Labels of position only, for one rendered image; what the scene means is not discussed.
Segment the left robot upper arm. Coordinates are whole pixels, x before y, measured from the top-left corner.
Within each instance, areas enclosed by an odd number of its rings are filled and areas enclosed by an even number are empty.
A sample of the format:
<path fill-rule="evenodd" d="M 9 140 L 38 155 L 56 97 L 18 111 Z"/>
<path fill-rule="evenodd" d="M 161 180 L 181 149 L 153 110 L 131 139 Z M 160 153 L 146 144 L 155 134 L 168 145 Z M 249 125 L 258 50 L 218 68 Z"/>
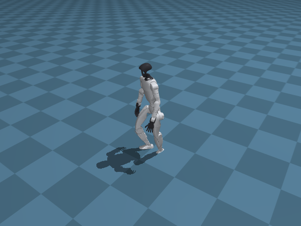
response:
<path fill-rule="evenodd" d="M 160 98 L 159 98 L 159 92 L 158 92 L 158 85 L 157 85 L 155 82 L 152 82 L 152 83 L 150 83 L 150 88 L 151 88 L 151 90 L 152 90 L 152 93 L 153 93 L 154 98 L 156 99 L 156 100 L 154 101 L 154 103 L 155 103 L 156 101 L 158 101 L 158 102 L 159 102 L 159 105 L 160 105 Z M 154 104 L 154 103 L 153 103 L 153 104 Z"/>

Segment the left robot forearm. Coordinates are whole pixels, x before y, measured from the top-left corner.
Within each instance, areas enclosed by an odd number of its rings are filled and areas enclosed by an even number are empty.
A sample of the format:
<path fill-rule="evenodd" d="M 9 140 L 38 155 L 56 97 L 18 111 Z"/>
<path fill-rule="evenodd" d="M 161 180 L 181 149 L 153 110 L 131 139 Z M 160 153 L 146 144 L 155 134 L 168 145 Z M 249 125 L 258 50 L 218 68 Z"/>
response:
<path fill-rule="evenodd" d="M 158 111 L 159 111 L 159 102 L 156 101 L 154 103 L 154 107 L 153 107 L 153 114 L 151 115 L 151 122 L 154 122 L 156 117 L 157 117 L 157 114 L 158 114 Z"/>

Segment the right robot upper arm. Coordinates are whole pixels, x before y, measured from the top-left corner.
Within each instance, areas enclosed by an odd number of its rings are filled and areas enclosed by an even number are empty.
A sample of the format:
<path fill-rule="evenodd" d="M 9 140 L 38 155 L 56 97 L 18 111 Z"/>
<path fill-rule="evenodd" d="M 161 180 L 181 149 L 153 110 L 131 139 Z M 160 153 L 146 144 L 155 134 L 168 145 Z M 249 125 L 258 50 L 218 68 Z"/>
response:
<path fill-rule="evenodd" d="M 144 91 L 143 91 L 143 88 L 142 88 L 142 77 L 143 77 L 143 76 L 140 77 L 141 88 L 139 89 L 139 92 L 140 92 L 142 95 L 144 95 Z"/>

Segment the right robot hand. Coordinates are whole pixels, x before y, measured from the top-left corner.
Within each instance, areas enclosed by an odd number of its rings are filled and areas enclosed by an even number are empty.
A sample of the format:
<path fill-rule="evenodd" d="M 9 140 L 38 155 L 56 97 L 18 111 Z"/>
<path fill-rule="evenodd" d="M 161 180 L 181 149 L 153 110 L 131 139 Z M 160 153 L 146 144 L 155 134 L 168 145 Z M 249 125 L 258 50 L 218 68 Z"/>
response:
<path fill-rule="evenodd" d="M 140 110 L 139 107 L 140 107 L 139 104 L 136 103 L 136 109 L 135 109 L 135 115 L 136 115 L 136 117 L 138 117 L 138 115 L 139 115 L 139 110 Z"/>

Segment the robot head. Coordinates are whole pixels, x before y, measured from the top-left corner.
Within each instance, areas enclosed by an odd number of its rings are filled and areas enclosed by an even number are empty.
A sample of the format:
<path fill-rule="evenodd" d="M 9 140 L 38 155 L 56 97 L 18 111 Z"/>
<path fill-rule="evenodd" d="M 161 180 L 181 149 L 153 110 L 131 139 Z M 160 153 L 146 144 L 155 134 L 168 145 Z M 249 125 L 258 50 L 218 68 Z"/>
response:
<path fill-rule="evenodd" d="M 142 65 L 139 67 L 139 69 L 141 70 L 142 76 L 144 77 L 144 80 L 145 80 L 145 81 L 148 81 L 147 78 L 153 80 L 153 78 L 150 76 L 150 74 L 147 73 L 147 71 L 149 71 L 150 69 L 152 69 L 152 66 L 151 66 L 149 63 L 144 63 L 144 64 L 142 64 Z M 143 72 L 144 72 L 144 73 L 143 73 Z"/>

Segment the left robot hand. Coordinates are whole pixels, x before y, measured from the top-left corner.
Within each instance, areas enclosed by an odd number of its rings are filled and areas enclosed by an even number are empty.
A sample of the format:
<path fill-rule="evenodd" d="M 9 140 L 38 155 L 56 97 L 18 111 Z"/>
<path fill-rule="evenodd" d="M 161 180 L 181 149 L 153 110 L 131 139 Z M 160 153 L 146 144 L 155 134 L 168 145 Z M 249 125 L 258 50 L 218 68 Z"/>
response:
<path fill-rule="evenodd" d="M 156 120 L 156 119 L 155 119 L 155 120 Z M 147 130 L 149 129 L 148 132 L 149 132 L 149 131 L 151 132 L 151 129 L 152 129 L 152 132 L 153 132 L 153 129 L 154 129 L 154 123 L 155 123 L 155 121 L 154 121 L 154 122 L 151 122 L 151 119 L 150 119 L 150 123 L 148 123 L 148 125 L 145 126 L 145 128 L 148 126 L 148 127 L 147 127 Z M 146 131 L 147 131 L 147 130 L 146 130 Z"/>

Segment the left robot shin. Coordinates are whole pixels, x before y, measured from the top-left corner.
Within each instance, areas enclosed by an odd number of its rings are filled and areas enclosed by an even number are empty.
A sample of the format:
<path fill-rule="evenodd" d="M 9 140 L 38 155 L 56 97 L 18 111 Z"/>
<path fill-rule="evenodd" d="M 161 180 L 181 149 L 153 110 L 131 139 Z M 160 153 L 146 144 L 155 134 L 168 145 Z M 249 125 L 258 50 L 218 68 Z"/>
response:
<path fill-rule="evenodd" d="M 157 146 L 158 150 L 160 150 L 160 152 L 161 152 L 162 151 L 162 144 L 163 144 L 162 134 L 160 133 L 158 135 L 157 139 L 154 137 L 154 141 L 156 143 L 156 146 Z"/>

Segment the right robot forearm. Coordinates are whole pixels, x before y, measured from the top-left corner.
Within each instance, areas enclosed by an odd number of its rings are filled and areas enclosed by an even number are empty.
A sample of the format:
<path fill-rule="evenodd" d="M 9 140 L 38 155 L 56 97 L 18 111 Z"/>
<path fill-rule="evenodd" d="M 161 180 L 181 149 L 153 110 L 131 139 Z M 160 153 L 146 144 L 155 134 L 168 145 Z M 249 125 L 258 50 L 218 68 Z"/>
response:
<path fill-rule="evenodd" d="M 138 99 L 137 99 L 137 102 L 139 104 L 139 106 L 141 105 L 141 102 L 142 102 L 142 99 L 143 99 L 143 96 L 140 92 L 139 92 L 139 95 L 138 95 Z"/>

